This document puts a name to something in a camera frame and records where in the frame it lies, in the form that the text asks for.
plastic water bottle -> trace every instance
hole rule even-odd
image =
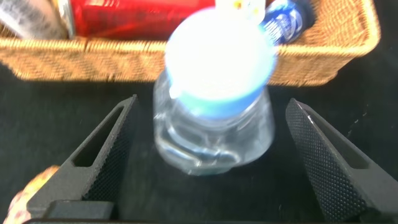
[[[205,9],[170,37],[154,88],[160,155],[190,175],[220,174],[261,157],[274,138],[265,85],[276,54],[253,23]]]

black textured panel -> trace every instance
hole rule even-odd
[[[131,139],[134,134],[133,120],[136,114],[132,112],[130,107],[126,114],[127,116],[118,121],[122,124],[119,127],[120,131],[112,131],[112,133],[118,134],[112,136],[113,140],[111,141],[110,150],[102,158],[104,162],[96,166],[95,180],[87,186],[86,192],[83,194],[83,200],[110,202],[116,200],[131,148]]]
[[[325,219],[341,222],[365,211],[366,202],[341,170],[336,155],[328,150],[310,115],[295,100],[287,107],[286,120]]]

red can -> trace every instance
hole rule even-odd
[[[70,37],[167,40],[194,12],[215,0],[58,0]]]

silver can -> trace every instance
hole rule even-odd
[[[22,39],[66,39],[49,0],[0,0],[0,21]]]

black surface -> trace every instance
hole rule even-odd
[[[269,88],[276,111],[277,141],[260,161],[279,163],[273,168],[264,169],[264,174],[260,174],[258,170],[251,170],[253,164],[234,170],[233,172],[241,175],[246,183],[251,181],[251,177],[249,179],[245,176],[250,171],[258,172],[256,175],[266,177],[273,175],[282,178],[280,181],[284,182],[285,186],[281,189],[267,186],[266,190],[275,190],[277,195],[282,195],[281,190],[283,190],[286,195],[294,194],[295,198],[302,197],[298,189],[309,185],[308,182],[301,181],[303,180],[302,169],[297,169],[301,163],[292,150],[292,140],[286,123],[281,120],[291,97],[311,106],[395,180],[398,179],[398,163],[396,162],[398,157],[398,42],[396,42],[398,39],[396,29],[398,2],[395,0],[376,1],[376,7],[381,21],[382,40],[371,54],[353,60],[327,85],[315,88],[277,86]],[[149,117],[151,88],[151,83],[23,82],[14,78],[6,68],[0,67],[0,195],[2,196],[0,220],[5,217],[13,196],[48,166],[62,164],[118,102],[137,93]],[[157,172],[156,170],[159,169],[159,167],[156,168],[157,165],[143,163],[140,169]],[[223,195],[228,193],[228,184],[232,184],[230,179],[225,178],[225,180],[226,182],[215,183]],[[173,183],[172,179],[166,179],[166,182]],[[157,183],[161,184],[162,179],[159,179]],[[266,186],[266,183],[260,183],[260,186]],[[146,186],[136,187],[136,192],[131,192],[132,195],[140,195],[141,190],[145,192],[143,188]],[[175,184],[175,190],[178,188],[181,189],[181,194],[188,194],[190,190],[184,185]],[[245,193],[248,198],[243,195],[236,198],[248,202],[254,197],[250,193]],[[150,199],[150,197],[140,198],[141,203]],[[187,201],[187,206],[196,206],[191,199],[184,199]],[[303,215],[300,210],[294,210],[294,208],[303,207],[308,212],[313,200],[305,198],[302,202],[297,202],[293,208],[284,206],[285,202],[288,202],[288,205],[292,204],[289,198],[282,198],[275,202],[268,201],[271,210],[247,216],[258,219],[267,214],[270,215],[269,219],[277,219],[280,214],[273,212],[278,212],[274,210],[282,204],[281,210],[291,214],[292,217],[319,218],[316,210],[311,216],[307,216],[309,213]],[[205,203],[205,199],[197,196],[196,203]],[[247,203],[240,204],[237,200],[234,203],[236,205],[228,204],[221,211],[212,210],[212,215],[220,218],[225,215],[237,217],[245,215],[245,211],[250,214],[253,210],[252,207],[246,206]],[[220,205],[208,204],[206,206],[220,207]],[[180,212],[166,209],[159,216],[168,215],[173,218],[172,214]]]
[[[322,221],[285,115],[274,112],[276,137],[266,154],[246,166],[209,177],[188,176],[166,164],[153,143],[152,114],[144,113],[117,202],[119,218],[157,222]]]

